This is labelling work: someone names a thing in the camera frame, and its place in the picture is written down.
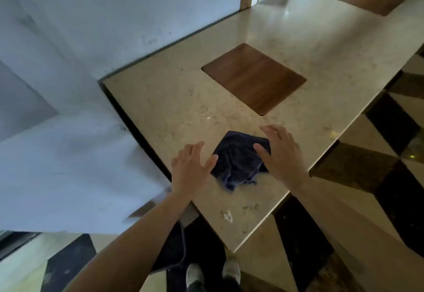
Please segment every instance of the white shoe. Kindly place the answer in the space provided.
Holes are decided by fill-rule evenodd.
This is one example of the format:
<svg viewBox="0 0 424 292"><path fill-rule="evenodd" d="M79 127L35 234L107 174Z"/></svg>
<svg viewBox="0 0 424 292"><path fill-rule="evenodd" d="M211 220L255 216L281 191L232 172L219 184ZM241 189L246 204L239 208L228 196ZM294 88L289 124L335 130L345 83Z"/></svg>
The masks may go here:
<svg viewBox="0 0 424 292"><path fill-rule="evenodd" d="M205 278L203 276L202 269L199 264L191 263L186 272L186 287L193 284L196 281L200 281L201 283L205 283Z"/></svg>
<svg viewBox="0 0 424 292"><path fill-rule="evenodd" d="M225 261L224 268L222 269L222 277L231 277L240 284L241 280L241 271L240 266L235 258L231 257Z"/></svg>

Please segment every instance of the forearm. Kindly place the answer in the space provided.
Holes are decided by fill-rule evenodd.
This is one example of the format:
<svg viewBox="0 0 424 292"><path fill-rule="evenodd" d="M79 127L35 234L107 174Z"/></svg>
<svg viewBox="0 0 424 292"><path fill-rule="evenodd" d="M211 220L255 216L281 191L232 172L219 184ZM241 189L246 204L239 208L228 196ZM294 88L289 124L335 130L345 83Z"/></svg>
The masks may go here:
<svg viewBox="0 0 424 292"><path fill-rule="evenodd" d="M102 250L71 281L66 292L138 292L172 227L190 200L169 193L138 222Z"/></svg>
<svg viewBox="0 0 424 292"><path fill-rule="evenodd" d="M308 178L293 194L320 228L368 269L375 283L387 291L424 289L424 259L403 243L315 180Z"/></svg>

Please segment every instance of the towel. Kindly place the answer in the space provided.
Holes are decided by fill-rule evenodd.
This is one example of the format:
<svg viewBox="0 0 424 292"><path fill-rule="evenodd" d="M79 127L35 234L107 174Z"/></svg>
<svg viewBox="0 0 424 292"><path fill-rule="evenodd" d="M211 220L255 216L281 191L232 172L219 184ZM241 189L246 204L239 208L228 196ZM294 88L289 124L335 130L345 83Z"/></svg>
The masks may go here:
<svg viewBox="0 0 424 292"><path fill-rule="evenodd" d="M268 139L236 131L228 131L214 151L218 161L211 174L231 192L238 184L256 185L258 172L268 172L253 148L254 143L271 153Z"/></svg>

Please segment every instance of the beige tabletop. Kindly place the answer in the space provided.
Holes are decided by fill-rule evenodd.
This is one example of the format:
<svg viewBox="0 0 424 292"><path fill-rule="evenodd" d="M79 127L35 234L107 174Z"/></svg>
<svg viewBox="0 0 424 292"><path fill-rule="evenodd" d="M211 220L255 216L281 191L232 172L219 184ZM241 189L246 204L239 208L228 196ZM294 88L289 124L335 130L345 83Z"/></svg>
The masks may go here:
<svg viewBox="0 0 424 292"><path fill-rule="evenodd" d="M338 0L266 0L104 83L169 169L186 143L204 140L205 161L228 130L261 135L266 123L284 125L312 166L422 45L423 5L405 0L382 17ZM265 116L201 70L241 43L306 79ZM234 193L211 177L194 203L236 251L287 193L267 174Z"/></svg>

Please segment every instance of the person's left hand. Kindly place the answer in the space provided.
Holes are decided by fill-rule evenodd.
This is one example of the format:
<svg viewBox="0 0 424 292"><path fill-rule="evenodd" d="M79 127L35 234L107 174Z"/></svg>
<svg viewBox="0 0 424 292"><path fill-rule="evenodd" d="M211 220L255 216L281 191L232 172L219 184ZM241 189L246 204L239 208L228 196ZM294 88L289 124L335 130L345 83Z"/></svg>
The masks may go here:
<svg viewBox="0 0 424 292"><path fill-rule="evenodd" d="M184 149L178 152L178 156L171 161L172 191L181 193L190 200L205 185L218 160L218 155L212 155L205 166L200 164L200 150L204 144L200 141L195 145L185 145Z"/></svg>

